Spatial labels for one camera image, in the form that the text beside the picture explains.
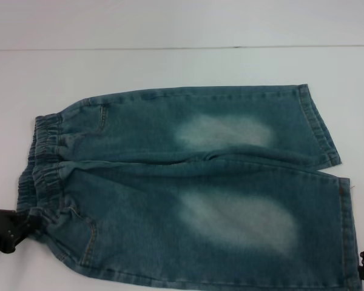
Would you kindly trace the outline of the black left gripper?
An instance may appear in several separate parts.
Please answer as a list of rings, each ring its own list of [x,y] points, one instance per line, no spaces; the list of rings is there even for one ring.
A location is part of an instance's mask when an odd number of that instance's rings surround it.
[[[14,210],[0,210],[0,252],[13,253],[29,231],[31,234],[45,234],[48,224],[48,210],[42,207],[30,208],[27,217]]]

